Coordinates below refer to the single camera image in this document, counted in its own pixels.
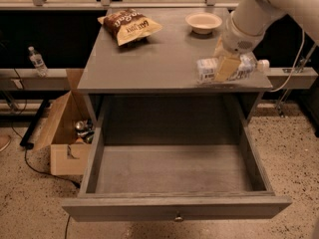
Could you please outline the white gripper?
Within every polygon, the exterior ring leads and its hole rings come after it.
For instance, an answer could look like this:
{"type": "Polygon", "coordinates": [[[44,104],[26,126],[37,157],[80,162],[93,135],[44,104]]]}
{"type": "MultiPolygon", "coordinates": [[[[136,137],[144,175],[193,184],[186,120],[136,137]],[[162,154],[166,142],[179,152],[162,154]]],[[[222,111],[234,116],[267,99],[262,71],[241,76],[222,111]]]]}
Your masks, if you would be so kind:
{"type": "Polygon", "coordinates": [[[239,58],[227,57],[228,52],[232,54],[245,54],[251,52],[262,41],[264,34],[251,35],[239,30],[229,16],[225,22],[225,27],[218,39],[213,56],[217,59],[217,67],[214,76],[216,82],[226,81],[239,67],[239,58]]]}

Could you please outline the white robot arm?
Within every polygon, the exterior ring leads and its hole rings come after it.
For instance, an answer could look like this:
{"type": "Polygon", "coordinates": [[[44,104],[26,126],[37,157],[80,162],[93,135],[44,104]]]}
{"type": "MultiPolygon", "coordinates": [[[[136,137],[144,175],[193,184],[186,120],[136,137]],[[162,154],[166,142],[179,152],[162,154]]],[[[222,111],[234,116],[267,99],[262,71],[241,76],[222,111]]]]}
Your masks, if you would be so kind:
{"type": "Polygon", "coordinates": [[[238,68],[240,55],[253,51],[266,30],[285,15],[319,44],[319,0],[240,0],[214,50],[213,57],[218,59],[214,79],[227,80],[238,68]]]}

